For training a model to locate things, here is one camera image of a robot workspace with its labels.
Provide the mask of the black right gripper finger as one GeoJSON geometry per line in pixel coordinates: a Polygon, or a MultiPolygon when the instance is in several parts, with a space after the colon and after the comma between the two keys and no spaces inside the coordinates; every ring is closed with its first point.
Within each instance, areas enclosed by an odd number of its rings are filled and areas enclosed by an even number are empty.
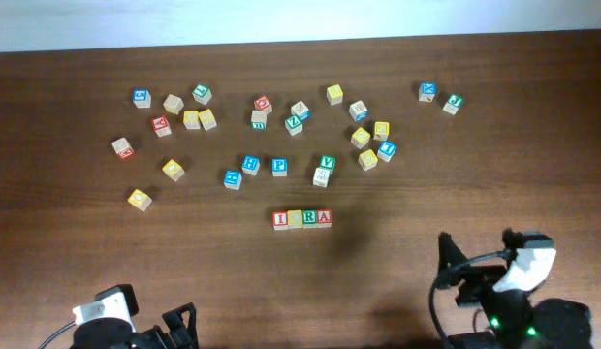
{"type": "Polygon", "coordinates": [[[465,264],[469,259],[461,252],[450,234],[446,232],[439,234],[438,253],[437,288],[446,290],[460,286],[462,281],[459,272],[469,266],[465,264]]]}
{"type": "Polygon", "coordinates": [[[502,241],[507,249],[554,248],[554,241],[537,231],[515,232],[507,228],[502,233],[502,241]]]}

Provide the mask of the red A block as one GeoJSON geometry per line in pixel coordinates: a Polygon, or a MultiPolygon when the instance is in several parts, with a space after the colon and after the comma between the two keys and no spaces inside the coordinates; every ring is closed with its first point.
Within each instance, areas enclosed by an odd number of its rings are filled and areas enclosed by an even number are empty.
{"type": "Polygon", "coordinates": [[[318,209],[316,213],[318,228],[329,228],[332,225],[332,211],[330,209],[318,209]]]}

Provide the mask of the green R block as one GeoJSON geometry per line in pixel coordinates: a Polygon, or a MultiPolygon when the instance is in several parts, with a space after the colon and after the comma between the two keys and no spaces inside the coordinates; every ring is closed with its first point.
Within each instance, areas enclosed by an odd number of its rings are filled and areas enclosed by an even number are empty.
{"type": "Polygon", "coordinates": [[[306,209],[302,212],[302,227],[304,229],[317,227],[317,211],[315,209],[306,209]]]}

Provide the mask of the red I block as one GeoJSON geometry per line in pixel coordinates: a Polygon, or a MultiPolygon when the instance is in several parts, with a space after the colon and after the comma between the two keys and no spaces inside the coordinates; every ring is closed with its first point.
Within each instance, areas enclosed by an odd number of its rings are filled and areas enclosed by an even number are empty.
{"type": "Polygon", "coordinates": [[[288,212],[276,211],[272,214],[272,226],[274,230],[288,230],[288,212]]]}

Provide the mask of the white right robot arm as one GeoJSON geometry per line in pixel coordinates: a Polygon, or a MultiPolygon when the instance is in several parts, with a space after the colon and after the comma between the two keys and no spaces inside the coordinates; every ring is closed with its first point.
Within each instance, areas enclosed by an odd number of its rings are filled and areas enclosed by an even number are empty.
{"type": "Polygon", "coordinates": [[[547,280],[556,249],[540,232],[502,232],[504,248],[467,257],[442,232],[438,236],[438,271],[428,293],[432,323],[445,348],[590,348],[590,308],[576,301],[545,299],[533,305],[530,296],[547,280]],[[456,287],[459,307],[479,306],[489,327],[448,335],[438,319],[434,297],[456,287]]]}

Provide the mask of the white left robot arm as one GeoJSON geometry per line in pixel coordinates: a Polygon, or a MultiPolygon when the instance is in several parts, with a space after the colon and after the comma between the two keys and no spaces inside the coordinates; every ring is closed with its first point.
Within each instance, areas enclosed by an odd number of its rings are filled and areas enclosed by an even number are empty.
{"type": "Polygon", "coordinates": [[[73,334],[72,348],[137,348],[199,349],[197,309],[191,302],[162,315],[169,331],[159,326],[134,332],[131,317],[139,312],[137,305],[127,305],[128,320],[102,317],[80,325],[73,334]]]}

